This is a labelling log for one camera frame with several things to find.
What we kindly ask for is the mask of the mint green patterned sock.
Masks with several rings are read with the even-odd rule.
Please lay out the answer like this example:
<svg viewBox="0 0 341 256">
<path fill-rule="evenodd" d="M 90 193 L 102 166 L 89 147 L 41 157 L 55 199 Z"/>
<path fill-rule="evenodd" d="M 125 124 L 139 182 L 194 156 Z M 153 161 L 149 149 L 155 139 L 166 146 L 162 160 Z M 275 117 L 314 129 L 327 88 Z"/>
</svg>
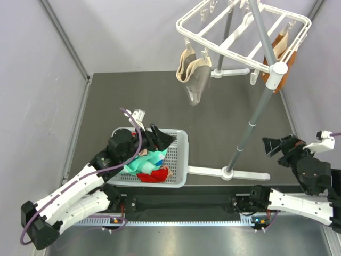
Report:
<svg viewBox="0 0 341 256">
<path fill-rule="evenodd" d="M 152 171 L 161 168 L 167 151 L 167 149 L 164 151 L 149 151 L 146 155 L 138 155 L 132 162 L 125 165 L 119 173 L 133 176 L 137 176 L 139 173 L 151 174 Z"/>
</svg>

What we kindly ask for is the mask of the white clip sock hanger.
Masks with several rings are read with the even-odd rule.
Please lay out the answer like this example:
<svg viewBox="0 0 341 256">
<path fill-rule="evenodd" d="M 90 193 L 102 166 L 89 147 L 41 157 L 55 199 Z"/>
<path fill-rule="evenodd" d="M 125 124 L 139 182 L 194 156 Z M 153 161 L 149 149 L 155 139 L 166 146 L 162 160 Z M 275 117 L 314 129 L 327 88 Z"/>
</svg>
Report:
<svg viewBox="0 0 341 256">
<path fill-rule="evenodd" d="M 249 1 L 238 1 L 238 3 L 235 5 L 235 7 L 238 4 L 240 5 L 240 7 L 243 7 L 245 4 L 249 5 L 248 2 Z M 196 5 L 193 9 L 191 9 L 183 17 L 178 19 L 178 21 L 176 22 L 176 30 L 180 34 L 182 34 L 183 32 L 186 32 L 186 31 L 190 31 L 190 30 L 184 28 L 183 25 L 187 21 L 189 21 L 194 15 L 196 15 L 198 12 L 200 12 L 200 15 L 203 16 L 205 14 L 205 12 L 206 12 L 205 6 L 207 4 L 210 5 L 210 11 L 212 11 L 215 8 L 215 3 L 213 1 L 201 1 L 198 5 Z M 289 58 L 291 57 L 293 52 L 298 50 L 298 48 L 300 47 L 301 43 L 307 37 L 307 32 L 308 32 L 308 30 L 310 29 L 310 27 L 312 25 L 312 21 L 308 17 L 305 17 L 303 15 L 300 15 L 300 14 L 297 14 L 297 13 L 294 13 L 294 12 L 289 12 L 289 11 L 286 11 L 286 10 L 283 10 L 283 9 L 280 9 L 280 8 L 277 8 L 277 7 L 274 7 L 274 6 L 266 5 L 266 4 L 262 4 L 262 5 L 264 5 L 265 7 L 268 7 L 269 9 L 268 10 L 263 9 L 261 12 L 266 11 L 266 12 L 270 12 L 270 13 L 273 13 L 273 14 L 276 14 L 276 15 L 279 16 L 277 18 L 277 20 L 274 22 L 274 24 L 271 26 L 271 28 L 267 31 L 269 37 L 281 25 L 281 23 L 283 22 L 284 19 L 286 19 L 286 18 L 290 18 L 291 19 L 291 22 L 289 22 L 285 27 L 283 27 L 285 29 L 288 29 L 288 33 L 289 33 L 289 35 L 288 35 L 288 50 L 282 56 L 282 58 L 279 60 L 279 61 L 282 61 L 282 62 L 287 64 L 287 61 L 289 60 Z M 227 14 L 232 13 L 232 11 L 234 10 L 235 7 L 233 7 L 230 11 L 228 11 Z M 242 34 L 245 33 L 246 29 L 252 24 L 252 22 L 254 22 L 254 21 L 253 21 L 253 17 L 251 16 L 251 11 L 248 11 L 244 15 L 242 23 L 226 39 L 224 39 L 224 41 L 222 42 L 222 43 L 226 43 L 226 45 L 229 47 L 228 50 L 230 50 L 230 47 L 233 45 L 233 43 L 235 41 L 237 41 L 237 39 Z M 188 40 L 190 40 L 190 38 L 185 36 L 185 41 L 187 42 Z M 241 55 L 241 56 L 243 56 L 243 57 L 252 57 L 252 59 L 254 60 L 254 56 L 257 54 L 257 52 L 261 48 L 263 48 L 261 46 L 261 42 L 258 42 L 258 44 L 251 50 L 251 52 L 247 56 L 243 56 L 243 55 Z M 268 73 L 267 72 L 263 72 L 263 71 L 259 71 L 259 70 L 254 68 L 254 71 L 252 73 L 250 73 L 250 84 L 251 85 L 255 85 L 255 83 L 257 82 L 257 79 L 259 77 L 259 74 L 262 74 L 263 76 L 265 76 L 265 74 L 268 74 Z"/>
</svg>

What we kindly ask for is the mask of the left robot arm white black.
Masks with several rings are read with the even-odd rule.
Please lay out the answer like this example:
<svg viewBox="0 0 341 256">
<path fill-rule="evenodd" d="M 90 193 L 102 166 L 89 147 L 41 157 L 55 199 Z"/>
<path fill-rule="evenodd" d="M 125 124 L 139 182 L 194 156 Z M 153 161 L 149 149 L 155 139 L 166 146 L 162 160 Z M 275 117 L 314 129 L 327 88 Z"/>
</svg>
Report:
<svg viewBox="0 0 341 256">
<path fill-rule="evenodd" d="M 141 127 L 134 131 L 115 130 L 107 146 L 71 180 L 45 198 L 21 205 L 20 243 L 45 249 L 73 224 L 98 212 L 118 210 L 121 194 L 108 181 L 130 163 L 144 160 L 141 152 L 166 153 L 175 141 L 175 136 L 153 124 L 146 130 Z"/>
</svg>

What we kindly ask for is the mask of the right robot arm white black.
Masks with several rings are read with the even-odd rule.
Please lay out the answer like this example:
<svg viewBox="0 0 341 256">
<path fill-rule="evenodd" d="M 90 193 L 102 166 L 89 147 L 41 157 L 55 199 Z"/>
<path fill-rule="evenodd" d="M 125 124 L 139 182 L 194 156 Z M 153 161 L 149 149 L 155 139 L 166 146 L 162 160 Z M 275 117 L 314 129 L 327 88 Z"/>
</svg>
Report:
<svg viewBox="0 0 341 256">
<path fill-rule="evenodd" d="M 337 135 L 319 131 L 313 143 L 306 143 L 293 134 L 281 139 L 262 139 L 268 157 L 282 153 L 278 164 L 291 169 L 305 195 L 319 196 L 326 192 L 326 201 L 302 199 L 256 185 L 251 190 L 249 206 L 255 211 L 266 209 L 300 215 L 340 233 L 340 170 L 315 157 L 317 153 L 333 150 Z"/>
</svg>

